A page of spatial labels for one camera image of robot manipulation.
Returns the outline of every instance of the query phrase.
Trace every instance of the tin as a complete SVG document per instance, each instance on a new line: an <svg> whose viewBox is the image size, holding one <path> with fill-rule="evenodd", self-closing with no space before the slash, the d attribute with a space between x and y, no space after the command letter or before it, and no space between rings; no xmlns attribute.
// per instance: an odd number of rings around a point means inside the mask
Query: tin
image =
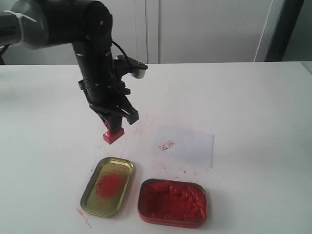
<svg viewBox="0 0 312 234"><path fill-rule="evenodd" d="M148 179L142 183L137 210L148 223L198 228L207 219L206 193L195 183Z"/></svg>
<svg viewBox="0 0 312 234"><path fill-rule="evenodd" d="M116 215L122 206L134 173L131 161L107 157L95 168L80 200L81 208L101 217Z"/></svg>

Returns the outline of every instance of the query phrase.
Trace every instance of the white paper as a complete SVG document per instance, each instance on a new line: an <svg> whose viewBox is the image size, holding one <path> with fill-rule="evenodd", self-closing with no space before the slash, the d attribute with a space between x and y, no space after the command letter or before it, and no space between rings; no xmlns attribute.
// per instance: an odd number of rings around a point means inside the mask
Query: white paper
<svg viewBox="0 0 312 234"><path fill-rule="evenodd" d="M212 168L214 138L209 133L162 125L155 136L151 152Z"/></svg>

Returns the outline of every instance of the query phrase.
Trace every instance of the metal tin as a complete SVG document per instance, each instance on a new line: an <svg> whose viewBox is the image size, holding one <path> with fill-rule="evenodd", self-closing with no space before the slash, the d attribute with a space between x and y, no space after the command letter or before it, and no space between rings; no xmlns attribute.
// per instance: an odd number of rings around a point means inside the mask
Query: metal tin
<svg viewBox="0 0 312 234"><path fill-rule="evenodd" d="M126 196L134 173L132 162L115 157L102 159L82 195L82 209L93 215L116 215Z"/></svg>
<svg viewBox="0 0 312 234"><path fill-rule="evenodd" d="M148 191L150 191L149 190L150 188L153 190L152 186L156 185L156 183L159 183L159 182L165 182L165 183L168 182L170 184L170 187L163 189L162 187L158 186L158 188L160 188L159 195L154 194L155 197L152 197L150 194L144 192L144 188L147 188ZM201 215L200 215L199 219L196 218L196 221L188 222L188 221L181 221L181 220L177 220L177 219L169 218L169 217L168 218L159 218L159 217L157 217L157 215L154 215L154 216L152 215L154 212L153 209L157 209L158 212L159 211L162 212L162 215L165 214L165 211L161 210L162 209L161 204L158 204L156 200L158 199L157 197L165 194L167 190L173 191L171 185L175 185L177 187L182 186L182 188L184 188L184 189L194 188L196 190L196 196L198 196L201 199L200 207L202 210L200 210ZM183 192L183 193L181 192L180 195L184 196L183 199L187 200L187 198L185 196L185 192ZM169 225L169 226L176 226L176 227L183 227L183 228L198 228L202 224L204 224L204 222L207 219L206 192L203 189L203 187L201 187L199 184L195 184L195 183L187 183L187 182L172 181L172 180L161 180L161 179L148 179L142 183L142 186L140 189L138 205L137 205L137 210L138 210L138 213L139 213L139 216L141 217L141 219L144 220L145 222L148 222L148 223Z"/></svg>

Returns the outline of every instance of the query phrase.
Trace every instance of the zip tie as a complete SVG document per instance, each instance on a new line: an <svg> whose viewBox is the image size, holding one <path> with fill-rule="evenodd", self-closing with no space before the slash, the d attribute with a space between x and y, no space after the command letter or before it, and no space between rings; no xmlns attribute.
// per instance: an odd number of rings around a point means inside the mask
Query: zip tie
<svg viewBox="0 0 312 234"><path fill-rule="evenodd" d="M11 13L11 14L15 15L16 18L18 18L18 20L19 20L20 41L17 44L15 44L15 45L20 45L24 41L24 27L23 27L23 23L22 23L21 19L23 17L25 17L25 18L27 18L27 19L31 20L32 22L35 22L35 23L37 23L37 20L35 20L35 19L33 19L33 18L31 18L31 17L29 17L27 15L24 15L22 13L16 13L14 11L5 10L4 12Z"/></svg>

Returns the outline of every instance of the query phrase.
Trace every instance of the red smudge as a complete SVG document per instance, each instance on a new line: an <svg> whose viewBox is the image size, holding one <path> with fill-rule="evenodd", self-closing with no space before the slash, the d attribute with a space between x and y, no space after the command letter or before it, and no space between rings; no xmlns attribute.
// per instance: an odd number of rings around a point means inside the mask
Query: red smudge
<svg viewBox="0 0 312 234"><path fill-rule="evenodd" d="M197 187L182 182L152 182L142 189L140 212L150 218L184 222L206 219L205 194Z"/></svg>
<svg viewBox="0 0 312 234"><path fill-rule="evenodd" d="M81 210L79 210L78 208L77 208L76 210L77 210L78 213L84 218L84 220L86 220L86 224L87 224L90 228L92 228L91 225L90 225L90 223L89 223L89 221L88 221L88 219L84 216L83 212L82 212Z"/></svg>
<svg viewBox="0 0 312 234"><path fill-rule="evenodd" d="M96 184L96 194L102 198L115 196L123 187L123 177L120 172L114 170L104 174Z"/></svg>

